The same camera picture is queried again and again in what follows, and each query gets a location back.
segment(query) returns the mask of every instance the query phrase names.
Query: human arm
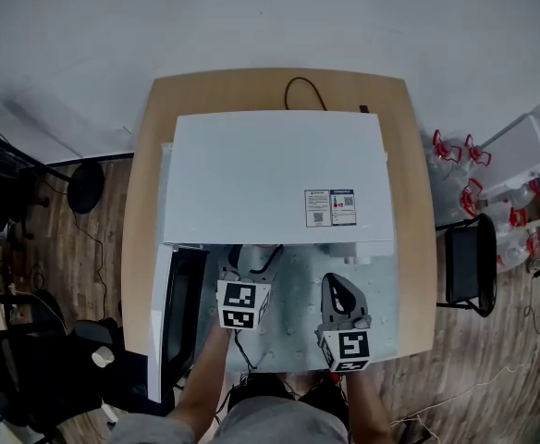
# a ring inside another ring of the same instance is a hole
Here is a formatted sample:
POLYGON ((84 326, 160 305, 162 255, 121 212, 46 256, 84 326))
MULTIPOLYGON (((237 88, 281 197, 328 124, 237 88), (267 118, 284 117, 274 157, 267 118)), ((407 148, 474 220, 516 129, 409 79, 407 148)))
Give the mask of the human arm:
POLYGON ((356 444, 392 444, 387 413, 368 370, 346 374, 350 431, 356 444))
POLYGON ((219 326, 217 318, 191 369, 178 406, 169 415, 190 426, 194 442, 200 440, 215 418, 230 340, 231 330, 219 326))

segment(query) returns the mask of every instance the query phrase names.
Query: black chair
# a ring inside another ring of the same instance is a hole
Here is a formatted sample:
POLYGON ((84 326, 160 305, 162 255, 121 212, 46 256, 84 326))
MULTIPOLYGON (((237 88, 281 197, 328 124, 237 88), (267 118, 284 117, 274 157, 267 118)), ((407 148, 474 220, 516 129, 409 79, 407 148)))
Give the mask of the black chair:
POLYGON ((496 304, 497 249, 492 219, 480 214, 436 230, 446 230, 447 269, 447 302, 436 306, 473 309, 481 317, 488 317, 496 304), (474 298, 478 299, 477 306, 472 302, 474 298))
POLYGON ((100 408, 102 400, 129 412, 168 414, 173 401, 147 400, 146 357, 141 362, 127 354, 114 319, 77 321, 67 336, 37 337, 16 328, 1 331, 0 424, 5 420, 29 426, 45 434, 39 443, 61 442, 56 427, 100 408), (106 368, 92 360, 102 345, 115 356, 106 368))

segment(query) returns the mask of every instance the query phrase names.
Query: black baseboard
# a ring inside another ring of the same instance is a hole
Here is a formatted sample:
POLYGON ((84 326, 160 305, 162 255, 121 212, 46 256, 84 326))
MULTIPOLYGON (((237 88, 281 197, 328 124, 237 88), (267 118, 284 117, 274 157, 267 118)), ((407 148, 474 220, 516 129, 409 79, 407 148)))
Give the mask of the black baseboard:
POLYGON ((131 159, 133 157, 134 153, 110 154, 108 156, 95 156, 93 158, 71 159, 70 161, 60 161, 58 163, 47 163, 46 165, 49 167, 68 167, 71 165, 80 165, 86 161, 102 163, 103 161, 117 161, 120 159, 131 159))

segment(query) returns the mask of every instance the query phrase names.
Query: white wall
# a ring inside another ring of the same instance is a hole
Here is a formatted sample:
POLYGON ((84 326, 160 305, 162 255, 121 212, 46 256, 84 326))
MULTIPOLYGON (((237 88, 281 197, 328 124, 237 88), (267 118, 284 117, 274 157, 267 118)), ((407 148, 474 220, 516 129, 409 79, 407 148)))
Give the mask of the white wall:
POLYGON ((401 77, 482 142, 540 102, 540 0, 0 0, 1 131, 43 161, 132 149, 155 77, 250 67, 401 77))

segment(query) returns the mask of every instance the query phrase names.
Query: white marker cube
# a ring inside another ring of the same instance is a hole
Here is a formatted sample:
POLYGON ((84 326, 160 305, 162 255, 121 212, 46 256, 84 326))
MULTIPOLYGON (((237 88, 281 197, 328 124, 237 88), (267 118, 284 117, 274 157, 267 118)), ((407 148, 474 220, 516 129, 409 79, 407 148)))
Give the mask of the white marker cube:
POLYGON ((221 327, 255 330, 270 303, 270 285, 243 281, 216 282, 221 327))
POLYGON ((371 362, 368 329, 327 330, 319 339, 319 347, 331 372, 364 370, 371 362))

